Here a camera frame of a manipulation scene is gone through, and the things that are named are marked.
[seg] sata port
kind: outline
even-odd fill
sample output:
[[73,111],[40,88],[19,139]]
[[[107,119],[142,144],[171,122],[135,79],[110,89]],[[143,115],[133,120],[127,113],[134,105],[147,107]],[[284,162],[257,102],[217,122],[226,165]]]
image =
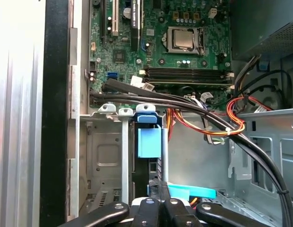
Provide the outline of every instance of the sata port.
[[111,79],[118,79],[118,73],[117,72],[108,72],[107,73],[107,78],[111,78]]

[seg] pcie slot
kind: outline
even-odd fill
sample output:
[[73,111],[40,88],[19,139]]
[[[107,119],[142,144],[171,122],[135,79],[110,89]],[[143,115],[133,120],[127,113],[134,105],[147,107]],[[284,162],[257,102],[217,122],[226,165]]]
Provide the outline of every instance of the pcie slot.
[[107,19],[107,0],[101,1],[100,38],[105,43],[105,24]]
[[119,0],[113,0],[113,36],[119,35]]

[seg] white connector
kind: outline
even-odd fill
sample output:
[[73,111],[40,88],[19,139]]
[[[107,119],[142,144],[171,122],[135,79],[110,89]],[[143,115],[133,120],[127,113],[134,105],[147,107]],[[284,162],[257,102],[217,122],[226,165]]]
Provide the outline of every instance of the white connector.
[[233,72],[229,72],[229,73],[226,74],[226,76],[228,78],[234,78],[235,77],[235,74]]
[[211,8],[208,12],[208,18],[213,19],[217,15],[217,9]]

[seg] metal bracket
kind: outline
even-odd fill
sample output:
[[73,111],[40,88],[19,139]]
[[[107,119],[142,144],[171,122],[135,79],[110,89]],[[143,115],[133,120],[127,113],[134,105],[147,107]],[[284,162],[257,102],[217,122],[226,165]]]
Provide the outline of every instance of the metal bracket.
[[232,140],[230,140],[231,163],[228,168],[228,177],[231,178],[233,168],[237,180],[250,180],[251,176],[251,160],[246,156],[246,163],[244,166],[243,150],[240,149]]

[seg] yellow wire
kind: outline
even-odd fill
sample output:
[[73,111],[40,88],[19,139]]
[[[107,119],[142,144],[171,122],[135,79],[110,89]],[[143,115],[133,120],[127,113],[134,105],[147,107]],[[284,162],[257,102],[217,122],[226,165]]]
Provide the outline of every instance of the yellow wire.
[[179,110],[176,110],[175,111],[176,115],[183,121],[185,122],[186,124],[188,124],[190,127],[194,128],[194,129],[197,129],[198,131],[200,131],[201,133],[204,133],[204,134],[213,134],[213,135],[228,135],[228,134],[238,134],[242,131],[245,130],[245,125],[243,124],[242,128],[239,128],[237,130],[234,130],[234,131],[230,131],[230,132],[227,132],[227,131],[209,131],[209,130],[203,130],[203,129],[200,129],[199,127],[195,126],[194,124],[188,122],[187,120],[185,120],[183,118],[183,115],[181,113],[179,113]]
[[191,202],[190,205],[192,206],[195,202],[197,202],[198,198],[194,198]]

